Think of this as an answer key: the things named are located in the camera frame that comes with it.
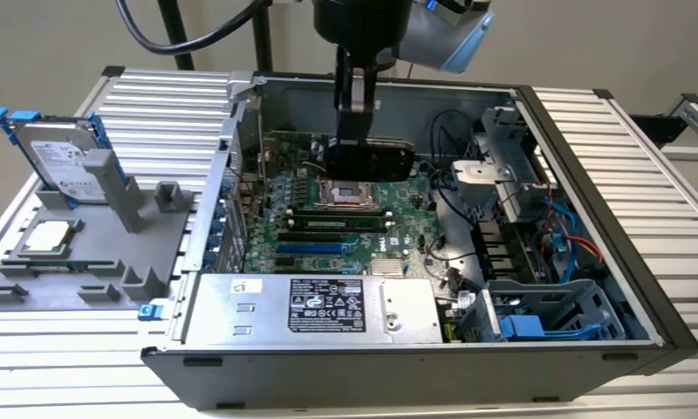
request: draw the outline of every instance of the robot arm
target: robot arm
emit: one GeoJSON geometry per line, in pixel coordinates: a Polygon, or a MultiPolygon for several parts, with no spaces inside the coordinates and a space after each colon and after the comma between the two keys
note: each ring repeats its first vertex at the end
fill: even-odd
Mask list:
{"type": "Polygon", "coordinates": [[[318,35],[336,44],[336,138],[362,145],[372,126],[377,56],[400,44],[412,0],[314,0],[318,35]]]}
{"type": "MultiPolygon", "coordinates": [[[[253,0],[202,37],[158,45],[141,34],[125,0],[116,0],[134,40],[162,55],[212,45],[272,3],[253,0]]],[[[444,72],[464,72],[492,22],[489,0],[313,0],[313,5],[316,31],[336,44],[336,139],[326,150],[326,172],[348,181],[402,181],[413,164],[413,146],[368,139],[378,69],[392,68],[401,59],[444,72]]]]}

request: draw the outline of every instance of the blue cable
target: blue cable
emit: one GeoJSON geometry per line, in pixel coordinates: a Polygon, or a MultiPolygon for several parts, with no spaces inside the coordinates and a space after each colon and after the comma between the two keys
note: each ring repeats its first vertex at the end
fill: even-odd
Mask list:
{"type": "MultiPolygon", "coordinates": [[[[569,209],[564,207],[560,203],[554,203],[553,201],[548,201],[548,199],[541,200],[541,202],[545,205],[550,204],[550,208],[553,208],[556,211],[561,212],[565,216],[569,217],[569,220],[572,221],[572,233],[577,234],[577,227],[578,227],[578,217],[576,213],[573,213],[569,209]]],[[[569,282],[569,278],[574,274],[577,266],[577,246],[572,245],[572,254],[569,255],[569,264],[566,265],[566,270],[564,272],[564,276],[558,280],[558,284],[565,284],[569,282]]]]}
{"type": "Polygon", "coordinates": [[[597,336],[601,330],[601,325],[589,325],[577,330],[546,331],[545,336],[554,340],[589,340],[597,336]]]}

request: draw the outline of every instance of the blue drive bracket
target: blue drive bracket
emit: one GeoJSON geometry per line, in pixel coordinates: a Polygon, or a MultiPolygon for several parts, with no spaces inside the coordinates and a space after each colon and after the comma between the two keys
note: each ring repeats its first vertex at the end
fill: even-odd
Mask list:
{"type": "Polygon", "coordinates": [[[41,114],[38,111],[16,111],[13,114],[8,117],[8,113],[10,111],[6,107],[0,106],[0,128],[2,129],[4,133],[8,135],[8,140],[10,141],[10,144],[17,146],[21,149],[21,153],[25,156],[25,160],[28,160],[29,164],[32,165],[33,172],[41,179],[41,182],[44,183],[44,188],[49,187],[49,182],[44,178],[41,171],[36,167],[36,163],[33,163],[32,157],[25,152],[25,148],[22,148],[21,142],[18,141],[17,136],[14,135],[12,121],[17,122],[33,122],[41,117],[41,114]]]}

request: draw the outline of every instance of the hard drive label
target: hard drive label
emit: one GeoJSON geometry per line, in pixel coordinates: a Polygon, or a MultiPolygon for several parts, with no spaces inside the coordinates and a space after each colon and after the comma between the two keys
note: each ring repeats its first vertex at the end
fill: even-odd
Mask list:
{"type": "Polygon", "coordinates": [[[82,167],[85,155],[80,147],[61,141],[32,141],[32,147],[62,194],[81,202],[105,200],[96,177],[82,167]]]}
{"type": "Polygon", "coordinates": [[[366,332],[361,279],[292,279],[288,327],[293,333],[366,332]]]}

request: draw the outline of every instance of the blue latch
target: blue latch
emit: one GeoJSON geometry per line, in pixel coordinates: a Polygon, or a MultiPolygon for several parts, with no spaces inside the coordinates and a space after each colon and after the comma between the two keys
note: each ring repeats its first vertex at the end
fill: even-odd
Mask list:
{"type": "Polygon", "coordinates": [[[162,320],[162,306],[154,304],[142,304],[137,312],[137,319],[140,321],[162,320]]]}
{"type": "Polygon", "coordinates": [[[501,319],[500,326],[505,339],[536,339],[546,336],[538,316],[510,315],[501,319]]]}

